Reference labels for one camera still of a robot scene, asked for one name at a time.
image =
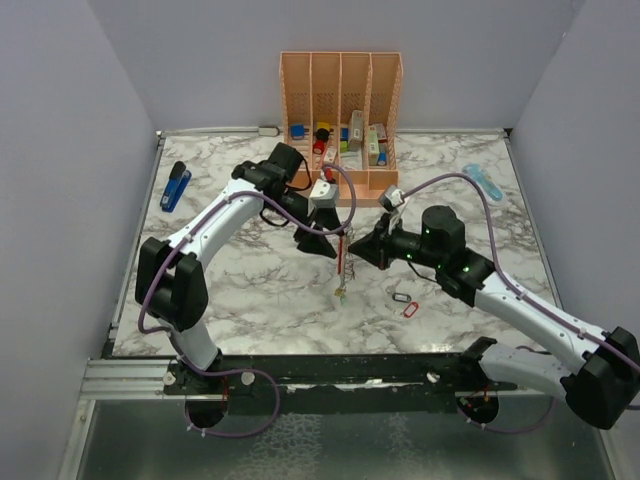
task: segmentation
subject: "wire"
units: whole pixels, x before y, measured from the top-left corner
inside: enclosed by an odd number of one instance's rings
[[[433,282],[433,283],[438,283],[438,282],[436,282],[433,278],[425,277],[424,275],[421,275],[420,273],[418,273],[418,271],[416,270],[416,267],[414,267],[414,266],[413,266],[413,263],[411,263],[411,262],[407,262],[407,265],[409,265],[409,268],[410,268],[411,270],[413,270],[413,273],[415,273],[416,275],[418,275],[418,277],[420,277],[420,278],[422,278],[422,279],[424,279],[424,280],[429,280],[430,282]]]
[[[204,435],[210,435],[212,437],[247,438],[247,437],[253,437],[254,435],[258,435],[259,433],[264,432],[267,428],[269,428],[273,424],[273,422],[276,421],[276,418],[278,418],[278,413],[280,412],[280,390],[278,389],[278,384],[275,381],[275,379],[271,375],[269,375],[267,372],[264,372],[262,370],[257,370],[255,368],[235,368],[233,370],[224,370],[221,372],[207,372],[205,370],[202,370],[196,367],[191,362],[191,360],[189,360],[189,358],[184,354],[180,346],[174,341],[173,336],[171,335],[170,332],[169,332],[169,341],[171,342],[171,345],[178,353],[178,356],[181,357],[180,360],[182,360],[182,362],[187,367],[189,367],[191,370],[196,372],[198,375],[202,375],[203,377],[209,377],[209,378],[218,378],[218,377],[226,377],[229,375],[243,374],[246,372],[253,373],[254,375],[260,375],[261,377],[266,378],[271,384],[271,386],[273,387],[273,391],[275,393],[276,403],[275,403],[275,406],[273,407],[273,412],[271,413],[271,416],[265,423],[263,423],[257,428],[254,428],[253,430],[249,430],[248,432],[241,432],[241,433],[226,433],[226,432],[216,432],[208,428],[200,428],[193,424],[193,421],[189,416],[189,411],[185,410],[187,421],[189,422],[189,426],[193,430],[195,430],[196,432],[200,432]]]
[[[353,182],[351,181],[351,178],[349,178],[349,175],[347,174],[347,172],[342,167],[340,167],[338,165],[334,165],[334,164],[323,164],[322,165],[322,169],[323,170],[330,169],[330,168],[337,170],[338,173],[340,173],[344,177],[344,179],[347,182],[347,186],[349,187],[349,191],[351,193],[351,209],[349,210],[349,215],[347,216],[347,219],[342,224],[340,224],[340,226],[338,226],[337,228],[334,228],[333,230],[328,230],[326,232],[322,231],[322,230],[316,230],[316,229],[309,228],[308,226],[306,226],[305,224],[303,224],[302,222],[297,220],[295,217],[293,217],[291,214],[289,214],[289,212],[287,212],[284,208],[282,208],[280,205],[278,205],[278,203],[276,203],[273,199],[267,197],[263,193],[255,192],[255,191],[236,192],[236,193],[233,193],[233,194],[229,195],[229,197],[226,198],[225,200],[223,200],[220,203],[216,204],[211,210],[209,210],[202,217],[202,219],[200,219],[200,221],[198,223],[196,223],[196,225],[191,229],[190,234],[185,236],[184,238],[182,238],[182,240],[180,240],[178,242],[178,244],[173,248],[173,250],[171,250],[171,252],[169,252],[169,255],[167,255],[167,258],[164,259],[164,262],[162,262],[162,264],[160,265],[160,268],[156,272],[155,277],[153,277],[151,285],[149,286],[149,289],[147,290],[147,294],[145,295],[144,300],[142,302],[142,306],[140,307],[140,313],[138,315],[138,330],[141,333],[148,334],[148,333],[155,333],[155,332],[167,332],[169,334],[169,340],[171,342],[171,345],[173,346],[173,348],[178,353],[178,356],[180,357],[180,360],[182,360],[182,362],[185,365],[187,365],[191,370],[193,370],[194,372],[196,372],[199,375],[202,375],[204,377],[225,377],[225,376],[229,376],[229,375],[236,375],[236,374],[242,374],[242,373],[245,373],[245,372],[249,372],[249,373],[253,373],[255,375],[260,375],[260,376],[266,378],[269,381],[269,383],[271,383],[271,385],[273,386],[273,389],[274,389],[274,393],[275,393],[275,397],[276,397],[276,404],[275,404],[273,413],[271,414],[271,417],[269,417],[269,420],[267,420],[267,422],[265,424],[263,424],[262,426],[260,426],[258,428],[255,428],[255,429],[253,429],[253,430],[251,430],[249,432],[244,432],[244,433],[222,433],[222,432],[214,432],[214,431],[207,430],[207,429],[199,429],[199,428],[196,427],[197,431],[199,431],[199,432],[201,432],[201,433],[203,433],[205,435],[213,435],[213,436],[216,436],[216,437],[225,437],[225,438],[246,438],[246,437],[250,437],[250,436],[253,436],[253,435],[257,435],[258,433],[261,433],[261,432],[265,431],[275,421],[275,419],[277,418],[278,413],[280,411],[280,392],[278,390],[278,384],[273,379],[273,377],[271,377],[268,373],[263,372],[262,370],[256,370],[256,369],[253,369],[253,368],[240,368],[240,369],[226,370],[226,371],[220,371],[220,372],[207,372],[205,370],[201,370],[198,367],[196,367],[191,362],[191,360],[189,360],[189,358],[184,354],[184,352],[182,351],[180,346],[174,341],[174,339],[173,339],[173,337],[171,335],[171,330],[168,327],[162,327],[161,326],[161,327],[146,328],[144,326],[144,318],[145,318],[145,315],[147,314],[147,311],[149,310],[149,305],[151,304],[151,298],[153,297],[153,294],[155,293],[156,288],[158,288],[158,284],[160,283],[160,280],[162,279],[162,277],[165,274],[165,272],[167,271],[167,268],[169,267],[171,262],[175,259],[175,257],[178,255],[178,253],[180,253],[182,248],[187,243],[192,241],[193,235],[198,233],[198,231],[209,221],[209,219],[211,217],[213,217],[216,213],[218,213],[218,211],[220,211],[225,205],[228,205],[229,203],[233,202],[234,200],[236,200],[238,198],[241,198],[241,197],[244,197],[244,196],[259,198],[259,199],[263,200],[264,202],[268,203],[269,205],[271,205],[278,213],[280,213],[288,221],[293,222],[298,227],[300,227],[302,230],[304,230],[304,231],[306,231],[308,233],[312,233],[314,235],[319,235],[319,236],[326,237],[326,236],[329,236],[329,235],[335,235],[335,234],[338,234],[340,232],[343,232],[351,224],[351,221],[353,220],[353,216],[356,213],[356,190],[355,190],[355,187],[353,185]]]
[[[526,350],[528,352],[537,353],[539,355],[551,355],[551,352],[544,352],[544,351],[543,352],[539,352],[537,350],[534,350],[531,347],[527,347],[526,345],[520,345],[520,346],[516,347],[516,350]]]
[[[460,407],[458,407],[458,413],[466,419],[466,422],[468,424],[473,425],[474,427],[480,428],[482,430],[485,430],[487,432],[500,433],[502,435],[520,435],[522,433],[533,432],[534,430],[537,430],[538,428],[542,427],[545,423],[547,423],[549,421],[549,418],[551,418],[551,414],[555,410],[557,403],[558,403],[557,400],[555,398],[552,398],[551,403],[549,404],[549,408],[547,409],[545,414],[542,416],[542,418],[540,418],[540,420],[538,420],[533,425],[529,425],[528,427],[517,428],[514,430],[505,430],[499,427],[491,427],[484,423],[474,422],[462,411]]]
[[[313,181],[311,180],[311,172],[309,171],[309,163],[307,162],[307,159],[302,157],[302,161],[304,162],[304,170],[305,172],[307,172],[307,186],[304,188],[300,188],[300,187],[292,187],[291,185],[287,185],[287,188],[289,190],[293,190],[294,192],[302,192],[304,190],[309,190],[311,188],[311,185],[313,184]]]
[[[613,355],[618,357],[620,360],[622,360],[625,364],[627,364],[632,370],[635,370],[635,372],[637,374],[640,374],[640,365],[638,365],[636,362],[631,360],[627,355],[622,353],[620,350],[615,348],[613,345],[610,345],[609,343],[605,342],[604,340],[601,340],[600,338],[596,337],[595,335],[592,335],[589,332],[582,331],[580,328],[578,328],[578,327],[572,325],[571,323],[567,322],[565,319],[563,319],[562,317],[560,317],[559,315],[557,315],[553,311],[549,310],[544,305],[539,304],[538,302],[536,302],[535,300],[530,298],[528,295],[523,295],[523,292],[513,284],[513,282],[505,274],[504,270],[502,270],[502,266],[500,265],[500,261],[498,259],[498,251],[497,251],[497,246],[496,246],[495,235],[494,235],[494,232],[493,232],[493,221],[491,219],[491,212],[489,210],[489,204],[487,203],[487,199],[485,198],[485,196],[482,193],[482,189],[480,188],[480,186],[471,177],[469,177],[468,175],[465,175],[463,173],[445,173],[444,175],[439,175],[439,176],[437,176],[435,178],[432,178],[431,180],[428,180],[428,181],[426,181],[424,183],[421,183],[417,187],[412,188],[411,190],[406,192],[402,196],[402,198],[403,199],[407,198],[407,197],[413,195],[414,193],[419,192],[423,188],[428,187],[429,185],[433,185],[434,183],[437,183],[437,182],[440,182],[442,180],[446,180],[446,179],[449,179],[449,178],[461,178],[461,179],[467,181],[469,184],[471,184],[471,186],[478,193],[478,195],[480,197],[480,200],[482,201],[482,207],[484,208],[485,217],[487,218],[487,229],[489,231],[489,246],[491,247],[491,256],[493,257],[493,263],[495,265],[496,273],[498,274],[500,279],[505,283],[505,285],[510,290],[512,290],[517,296],[521,297],[522,300],[527,302],[529,305],[531,305],[533,308],[538,310],[543,315],[546,315],[547,317],[549,317],[551,320],[553,320],[556,323],[558,323],[563,328],[566,328],[567,330],[569,330],[569,331],[571,331],[573,333],[576,333],[576,334],[580,335],[581,337],[586,338],[587,340],[590,340],[591,342],[597,344],[598,346],[604,348],[605,350],[608,350],[610,353],[612,353]]]
[[[338,247],[338,275],[342,273],[342,246],[344,244],[344,235],[340,237],[340,243]]]
[[[264,211],[265,211],[265,209],[263,208],[262,210],[260,210],[260,213],[258,215],[260,216],[262,221],[264,223],[266,223],[267,225],[271,225],[272,227],[277,227],[277,228],[282,228],[282,227],[286,227],[287,225],[289,225],[289,220],[285,220],[283,223],[275,223],[275,222],[269,220],[267,217],[264,216]]]

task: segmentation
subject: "marble tabletop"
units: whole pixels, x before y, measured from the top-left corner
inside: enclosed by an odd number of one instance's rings
[[[251,135],[176,136],[166,139],[141,242],[164,239],[195,217],[220,193],[232,168],[245,160],[268,157],[278,138]],[[400,188],[409,188],[446,172],[478,163],[506,192],[508,202],[492,207],[498,253],[505,270],[542,298],[552,301],[550,281],[529,220],[502,134],[406,134],[396,139]],[[159,207],[174,162],[182,160],[193,178],[173,213]],[[466,224],[467,243],[489,256],[487,227],[475,191],[460,180],[447,180],[412,197],[403,215],[406,229],[418,230],[422,211],[450,205]],[[363,208],[353,221],[355,238],[369,232],[381,208]],[[345,218],[347,209],[339,209]],[[247,222],[216,255],[205,277],[209,306],[207,329],[227,354],[361,354],[462,351],[481,335],[507,345],[533,342],[502,320],[452,299],[422,280],[406,263],[387,271],[356,259],[355,279],[344,302],[337,262],[299,252],[293,226],[277,229],[259,218]],[[134,265],[122,307],[115,356],[170,355],[163,333],[142,335],[136,328]],[[425,274],[432,273],[421,268]],[[420,305],[410,319],[404,304],[391,299],[408,293]],[[148,325],[154,325],[147,316]]]

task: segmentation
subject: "white wall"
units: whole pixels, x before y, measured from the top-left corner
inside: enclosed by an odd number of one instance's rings
[[[281,50],[397,50],[399,124],[513,127],[582,0],[89,0],[161,129],[280,124]]]
[[[0,478],[56,477],[155,152],[85,0],[0,5]]]
[[[638,339],[639,136],[640,1],[587,0],[514,130],[514,156],[565,308]],[[620,424],[640,471],[640,413]]]

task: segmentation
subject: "yellow object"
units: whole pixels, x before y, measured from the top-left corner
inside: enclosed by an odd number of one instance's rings
[[[316,122],[316,132],[324,128],[327,132],[331,131],[331,125],[328,122]]]

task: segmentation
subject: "white robotic arm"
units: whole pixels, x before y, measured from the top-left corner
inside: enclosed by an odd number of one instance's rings
[[[303,161],[298,151],[278,144],[269,159],[238,165],[220,195],[188,225],[165,241],[151,237],[141,246],[136,301],[142,305],[146,301],[149,313],[197,368],[209,368],[219,353],[202,319],[209,300],[204,271],[247,220],[275,203],[314,231],[341,226],[335,211],[337,185],[317,180],[310,200],[287,185]],[[301,251],[336,257],[323,236],[299,228],[294,240]],[[169,256],[173,274],[162,272],[156,287],[151,288]]]
[[[477,362],[487,381],[547,393],[589,424],[611,428],[640,391],[640,375],[633,368],[640,362],[635,337],[620,327],[605,332],[527,291],[466,246],[464,224],[450,207],[427,208],[420,233],[404,230],[394,216],[394,191],[380,198],[389,213],[349,252],[382,270],[395,259],[435,269],[435,280],[447,294],[504,320],[549,353],[483,337],[463,355]]]

